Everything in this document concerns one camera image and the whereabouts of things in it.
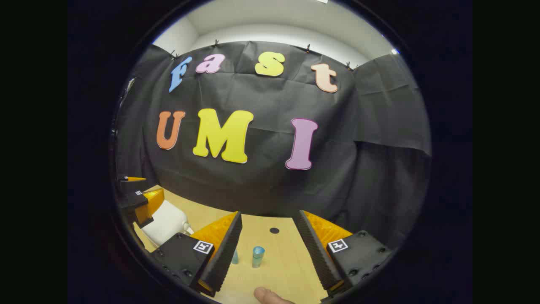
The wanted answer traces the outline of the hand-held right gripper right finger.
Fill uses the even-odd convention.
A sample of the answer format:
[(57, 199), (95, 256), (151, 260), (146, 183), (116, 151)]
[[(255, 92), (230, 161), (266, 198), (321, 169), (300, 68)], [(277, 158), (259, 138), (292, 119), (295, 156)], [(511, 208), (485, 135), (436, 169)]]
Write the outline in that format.
[(298, 231), (329, 296), (362, 285), (393, 254), (367, 231), (351, 233), (305, 210), (298, 212)]

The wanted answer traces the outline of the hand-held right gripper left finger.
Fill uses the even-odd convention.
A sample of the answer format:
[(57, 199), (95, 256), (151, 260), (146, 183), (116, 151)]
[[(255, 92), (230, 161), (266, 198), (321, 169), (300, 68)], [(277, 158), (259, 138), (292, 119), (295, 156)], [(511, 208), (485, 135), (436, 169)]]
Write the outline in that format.
[(221, 290), (242, 228), (241, 212), (232, 212), (192, 235), (175, 233), (151, 256), (176, 285), (214, 297)]

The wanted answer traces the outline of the white suitcase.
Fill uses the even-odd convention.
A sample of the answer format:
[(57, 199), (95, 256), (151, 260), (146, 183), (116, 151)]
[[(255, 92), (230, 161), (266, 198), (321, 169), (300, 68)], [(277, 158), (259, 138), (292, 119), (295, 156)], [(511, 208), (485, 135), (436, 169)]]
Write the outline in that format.
[(162, 246), (177, 233), (188, 236), (194, 233), (187, 215), (168, 200), (164, 200), (153, 214), (153, 221), (141, 231), (155, 247)]

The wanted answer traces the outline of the black backdrop cloth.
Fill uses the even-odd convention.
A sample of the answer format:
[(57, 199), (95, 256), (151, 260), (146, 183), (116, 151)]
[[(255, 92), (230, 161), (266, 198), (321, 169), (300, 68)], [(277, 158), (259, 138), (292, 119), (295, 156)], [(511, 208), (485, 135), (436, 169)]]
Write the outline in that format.
[[(432, 159), (420, 89), (386, 54), (349, 71), (322, 54), (241, 41), (174, 58), (149, 46), (116, 121), (116, 171), (257, 216), (303, 209), (388, 247), (411, 231)], [(245, 164), (196, 156), (202, 109), (251, 112)]]

